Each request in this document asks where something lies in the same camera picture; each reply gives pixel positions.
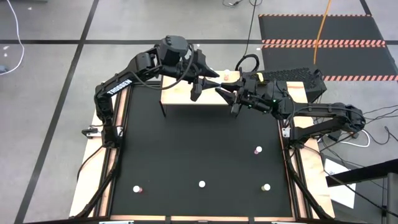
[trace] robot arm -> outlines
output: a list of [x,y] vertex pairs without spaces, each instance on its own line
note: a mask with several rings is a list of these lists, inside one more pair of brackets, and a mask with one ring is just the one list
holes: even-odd
[[[192,53],[189,60],[186,60],[185,56],[189,49]],[[118,144],[117,128],[113,126],[114,111],[111,97],[130,85],[137,82],[144,83],[160,74],[176,78],[175,84],[181,80],[193,83],[191,91],[193,101],[198,99],[202,90],[219,86],[206,80],[205,77],[215,78],[219,75],[206,65],[206,56],[201,50],[194,50],[183,37],[167,36],[159,45],[137,54],[123,71],[95,88],[94,102],[97,116],[103,123],[104,145],[115,147]]]
[[266,82],[261,88],[258,74],[241,73],[238,81],[222,83],[216,88],[225,101],[232,107],[231,114],[238,115],[242,106],[263,113],[270,113],[278,120],[287,120],[291,124],[294,116],[332,118],[307,128],[285,125],[282,135],[289,139],[289,146],[303,148],[309,138],[322,136],[337,130],[358,132],[364,128],[365,118],[362,111],[342,103],[296,103],[287,92],[286,82]]

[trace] wooden platform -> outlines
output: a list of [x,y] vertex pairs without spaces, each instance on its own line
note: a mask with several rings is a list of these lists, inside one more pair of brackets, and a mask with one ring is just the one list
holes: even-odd
[[[289,93],[292,95],[293,99],[296,102],[304,103],[307,101],[307,98],[305,96],[305,90],[304,90],[303,84],[301,82],[288,82],[287,86],[289,89]],[[182,98],[187,97],[187,99],[189,100],[190,89],[188,91],[187,90],[183,91],[183,89],[186,89],[186,88],[188,88],[188,86],[186,86],[184,88],[180,87],[178,89],[178,91],[175,91],[174,93],[177,92],[180,97],[182,97]],[[126,93],[127,93],[127,90],[123,90],[121,92],[121,102],[119,104],[119,108],[115,109],[115,111],[116,110],[119,111],[118,120],[116,121],[117,125],[120,125],[122,123],[124,106],[125,106],[125,102],[126,102]],[[170,92],[170,94],[167,94],[167,95],[168,95],[167,99],[170,100],[169,102],[171,102],[173,99],[173,98],[169,98],[172,95],[171,92]],[[206,98],[207,100],[210,101],[216,95],[217,95],[217,93],[215,91],[214,91],[214,93],[209,92],[208,96],[206,96],[204,98]],[[202,101],[201,103],[215,104],[215,103],[206,102],[206,101]],[[310,126],[313,124],[312,118],[296,117],[296,118],[294,118],[294,121],[295,121],[296,126],[301,126],[301,127],[306,127],[306,126]],[[93,124],[98,124],[98,119],[96,118],[96,116],[94,116],[94,118],[93,118]],[[93,151],[95,151],[98,147],[100,147],[100,145],[101,145],[100,138],[89,139],[84,158],[88,157]],[[317,144],[316,140],[314,140],[314,139],[308,140],[306,145],[313,149],[318,149],[318,144]],[[110,156],[110,160],[109,160],[110,164],[113,163],[113,158],[114,158],[115,152],[116,152],[115,149],[113,149],[111,151],[111,156]],[[75,198],[73,200],[72,208],[71,208],[71,212],[70,212],[71,216],[76,215],[78,212],[80,212],[84,208],[86,203],[90,200],[91,196],[94,194],[94,192],[98,188],[101,170],[104,165],[103,164],[104,163],[104,155],[105,155],[105,149],[102,149],[102,151],[100,151],[94,158],[92,158],[92,160],[89,161],[86,164],[86,166],[83,168],[83,170],[80,174],[80,179],[76,186]],[[317,202],[323,207],[323,209],[329,215],[334,217],[333,207],[331,204],[328,186],[326,184],[325,174],[323,172],[323,165],[322,165],[322,160],[321,160],[320,156],[317,153],[312,152],[311,150],[306,149],[306,148],[301,150],[301,156],[302,156],[303,169],[304,169],[304,173],[305,173],[305,179],[306,179],[307,187],[308,187],[309,191],[315,197]],[[301,217],[305,217],[305,205],[304,205],[304,201],[303,201],[303,196],[297,186],[296,186],[296,191],[297,191],[298,207],[300,210]],[[100,216],[108,215],[107,210],[108,210],[108,206],[109,206],[108,205],[109,193],[110,193],[110,191],[109,191],[109,187],[108,187],[102,197],[101,207],[99,208]],[[169,214],[165,214],[165,215],[135,215],[134,213],[132,213],[132,214],[126,214],[126,215],[112,216],[111,219],[112,220],[165,220],[166,215],[169,215]],[[259,222],[259,221],[294,221],[295,220],[294,216],[293,217],[254,217],[254,219],[257,222]],[[171,216],[171,220],[172,221],[208,220],[208,221],[226,221],[226,222],[232,222],[232,221],[247,222],[249,220],[249,217]]]

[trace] white paper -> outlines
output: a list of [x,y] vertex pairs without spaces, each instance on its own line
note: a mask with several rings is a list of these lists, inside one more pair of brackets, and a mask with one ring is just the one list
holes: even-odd
[[[326,159],[325,171],[328,172],[330,175],[333,175],[349,171],[349,169],[329,159]],[[356,184],[349,184],[348,186],[351,187],[353,190],[355,190]],[[346,186],[341,185],[336,187],[329,187],[329,192],[330,192],[330,198],[335,202],[338,202],[349,208],[354,208],[355,193],[352,192]]]

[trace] small white ball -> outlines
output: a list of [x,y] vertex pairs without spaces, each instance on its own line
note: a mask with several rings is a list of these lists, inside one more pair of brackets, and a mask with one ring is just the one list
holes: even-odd
[[134,186],[134,187],[132,188],[132,191],[133,191],[134,193],[138,193],[138,192],[141,191],[141,188],[140,188],[139,186]]
[[206,183],[203,180],[199,181],[199,187],[200,188],[204,188],[205,185],[206,185]]
[[264,190],[270,190],[271,186],[269,184],[264,184]]

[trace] black rubber mat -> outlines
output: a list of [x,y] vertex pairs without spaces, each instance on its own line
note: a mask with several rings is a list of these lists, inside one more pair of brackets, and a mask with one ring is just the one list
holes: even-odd
[[[261,38],[315,40],[321,21],[321,15],[260,15]],[[371,16],[328,16],[321,39],[382,40],[382,36]]]
[[[267,70],[285,70],[311,67],[313,65],[313,52],[313,47],[265,46],[262,49],[264,68]],[[385,47],[321,47],[318,48],[317,67],[325,76],[324,79],[331,81],[381,81],[397,78],[396,67]]]
[[[112,215],[292,216],[273,117],[246,108],[233,118],[228,106],[168,105],[164,118],[159,100],[159,91],[132,92]],[[256,146],[263,148],[258,155]],[[263,192],[266,183],[271,189]]]

